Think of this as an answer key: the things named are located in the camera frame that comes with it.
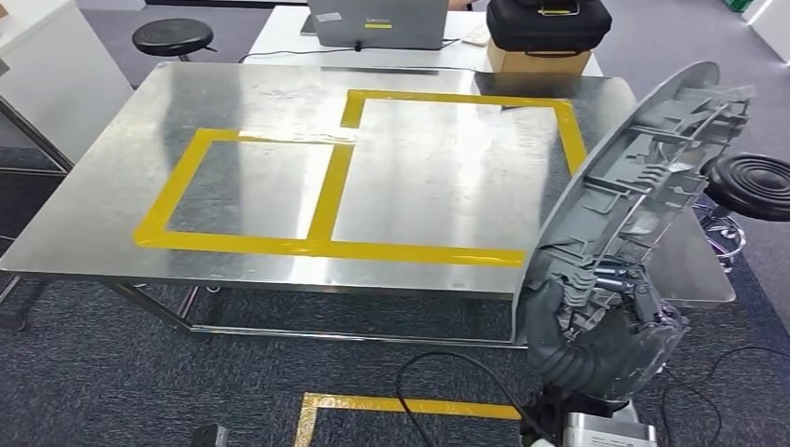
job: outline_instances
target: black cable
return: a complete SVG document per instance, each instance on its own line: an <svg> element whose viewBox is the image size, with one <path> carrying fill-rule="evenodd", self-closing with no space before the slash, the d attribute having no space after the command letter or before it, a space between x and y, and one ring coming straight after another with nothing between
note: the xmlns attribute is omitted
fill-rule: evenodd
<svg viewBox="0 0 790 447"><path fill-rule="evenodd" d="M457 42L459 40L461 40L461 39L443 39L443 42L446 42L446 44L442 45L441 47L439 47L437 49L363 47L362 45L358 44L358 45L356 45L354 47L349 47L349 48L316 49L314 51L286 51L286 50L282 50L282 51L271 51L271 52L268 52L268 53L249 53L249 54L245 54L244 56L242 56L241 59L238 60L238 63L244 63L244 61L246 61L247 58L249 58L250 56L272 56L274 54L316 54L316 53L338 53L340 51L357 51L357 52L360 52L360 51L362 51L364 49L406 49L406 50L411 50L411 51L422 51L422 50L425 50L425 51L438 51L440 49L445 49L445 48L453 45L455 42Z"/></svg>
<svg viewBox="0 0 790 447"><path fill-rule="evenodd" d="M721 364L721 362L724 359L726 359L727 357L732 356L733 354L736 354L738 352L743 352L743 351L766 351L766 352L770 352L772 354L776 354L777 356L781 356L781 357L784 357L786 359L790 359L790 354L786 354L786 353L784 353L782 351L778 351L776 349L771 349L769 347L762 347L762 346L738 347L738 348L735 348L735 349L731 349L730 351L727 351L724 354L720 355L718 357L718 359L716 359L716 361L714 362L714 365L711 367L711 371L709 373L707 373L707 375L705 375L705 377L703 377L702 379L698 379L698 380L694 381L693 383L694 384L706 385L708 382L710 382L714 378L714 375L715 375L716 370L718 369L718 366ZM674 442L673 442L673 439L672 439L672 431L671 431L671 429L669 427L669 423L667 422L666 398L667 398L667 395L669 394L670 391L672 391L673 389L676 389L676 388L678 388L680 386L683 386L683 387L687 388L688 390L690 390L691 392L693 392L694 394L696 394L697 396L699 396L700 398L702 398L708 405L710 405L711 408L713 408L714 412L716 413L716 430L715 430L714 436L711 438L711 440L709 440L705 444L707 447L712 447L713 445L715 445L718 442L718 437L721 434L721 428L722 428L722 415L721 415L721 412L719 411L718 407L716 407L715 403L711 399L709 399L708 397L703 395L697 388L695 388L694 386L690 385L688 382L685 382L685 381L679 379L669 369L664 368L664 370L667 372L667 374L670 377L672 377L678 384L680 384L679 386L667 386L666 388L664 388L664 391L661 394L661 422L663 423L664 431L667 434L667 445L669 445L669 447L674 447Z"/></svg>
<svg viewBox="0 0 790 447"><path fill-rule="evenodd" d="M510 405L512 405L512 407L516 409L516 412L518 412L518 414L521 415L522 421L524 421L524 423L527 424L530 428L535 430L535 432L538 433L540 437L544 438L545 440L551 443L555 443L554 436L549 432L547 432L546 430L544 430L541 426L539 426L538 423L535 422L535 420L531 418L524 411L524 408L522 408L521 405L519 405L518 400L510 393L510 391L507 389L505 384L502 383L502 379L500 379L497 376L497 374L493 372L490 368L483 365L479 360L473 359L472 357L466 356L464 354L458 354L456 352L449 352L449 351L447 352L431 351L431 352L424 352L422 354L419 354L413 357L412 359L410 359L409 361L407 361L403 366L401 366L401 369L398 370L398 374L395 376L395 394L398 396L398 400L401 402L401 405L403 406L403 410L406 411L406 415L409 416L409 419L411 419L417 431L419 431L420 436L422 436L423 441L429 447L434 446L433 441L430 440L430 436L428 436L428 433L425 431L425 428L423 428L419 424L419 422L417 422L415 415L412 413L412 410L409 408L409 405L406 403L406 400L403 398L403 392L402 392L403 373L405 373L406 370L411 365L420 361L421 359L424 359L425 357L455 357L457 359L465 360L467 363L471 363L472 365L483 370L484 373L488 374L488 376L494 380L494 383L497 384L497 386L505 395L505 397L508 398L508 402L510 403Z"/></svg>
<svg viewBox="0 0 790 447"><path fill-rule="evenodd" d="M718 410L718 407L716 407L715 403L712 400L710 400L707 396L702 394L697 388L695 388L694 386L689 385L687 382L684 382L683 380L678 378L676 375L674 375L674 373L672 373L669 370L669 368L664 368L664 371L667 373L667 375L672 377L678 384L680 384L681 386L687 388L692 393L694 393L697 396L699 396L702 400L705 401L705 403L710 405L710 407L714 410L714 412L716 413L716 430L715 430L715 434L711 438L710 442L707 443L708 446L714 445L714 443L718 440L718 435L721 433L721 426L722 426L721 412ZM672 440L672 430L669 428L669 424L667 423L666 397L667 397L667 395L669 394L670 391L672 391L673 389L676 389L676 388L678 388L678 386L667 386L664 389L663 394L661 394L661 421L663 422L663 425L664 425L664 431L667 434L667 444L670 447L672 447L674 445L674 442Z"/></svg>
<svg viewBox="0 0 790 447"><path fill-rule="evenodd" d="M314 53L337 53L340 51L354 51L354 48L337 48L337 49L317 49L314 51L271 51L268 53L249 53L245 54L238 60L238 63L243 63L250 56L271 56L273 54L314 54Z"/></svg>

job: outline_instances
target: black stool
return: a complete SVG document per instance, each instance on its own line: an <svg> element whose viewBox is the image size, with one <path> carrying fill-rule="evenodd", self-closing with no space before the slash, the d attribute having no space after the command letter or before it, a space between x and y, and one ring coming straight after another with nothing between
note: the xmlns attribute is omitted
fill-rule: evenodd
<svg viewBox="0 0 790 447"><path fill-rule="evenodd" d="M761 221L790 221L790 163L757 154L730 154L708 161L701 173L710 182L705 194L716 206L694 208L704 211L700 226L729 273L732 257L746 245L746 234L730 217L732 212ZM717 241L716 233L732 242Z"/></svg>
<svg viewBox="0 0 790 447"><path fill-rule="evenodd" d="M200 20L164 19L141 26L131 36L131 42L141 52L151 56L173 57L189 62L190 53L209 47L214 31Z"/></svg>

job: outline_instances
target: black case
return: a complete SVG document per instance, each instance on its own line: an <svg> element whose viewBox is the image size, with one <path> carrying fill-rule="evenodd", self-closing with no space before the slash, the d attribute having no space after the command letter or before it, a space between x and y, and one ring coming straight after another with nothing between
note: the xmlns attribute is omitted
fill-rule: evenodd
<svg viewBox="0 0 790 447"><path fill-rule="evenodd" d="M541 51L562 51L579 54L601 43L612 26L612 16L600 0L579 0L578 3L545 2L546 9L562 5L575 8L577 15L540 14L540 5L526 5L517 0L492 0L488 4L486 22L491 38L505 51L527 54Z"/></svg>

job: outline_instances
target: silver device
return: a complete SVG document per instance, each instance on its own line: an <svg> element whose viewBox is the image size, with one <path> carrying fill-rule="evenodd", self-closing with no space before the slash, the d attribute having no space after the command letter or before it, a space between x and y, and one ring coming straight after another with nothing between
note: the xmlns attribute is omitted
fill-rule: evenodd
<svg viewBox="0 0 790 447"><path fill-rule="evenodd" d="M569 413L563 447L658 447L656 428L585 413Z"/></svg>
<svg viewBox="0 0 790 447"><path fill-rule="evenodd" d="M325 47L440 49L447 0L307 0Z"/></svg>

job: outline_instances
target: gray plastic cover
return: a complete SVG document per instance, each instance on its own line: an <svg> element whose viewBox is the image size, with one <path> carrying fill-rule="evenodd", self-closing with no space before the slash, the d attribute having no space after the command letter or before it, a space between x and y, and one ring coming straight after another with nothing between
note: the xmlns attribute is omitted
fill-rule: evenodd
<svg viewBox="0 0 790 447"><path fill-rule="evenodd" d="M564 285L564 303L583 307L605 257L644 262L674 217L707 182L700 167L746 124L750 87L721 88L713 62L680 71L645 97L588 154L524 263L524 283ZM513 322L517 333L518 322Z"/></svg>

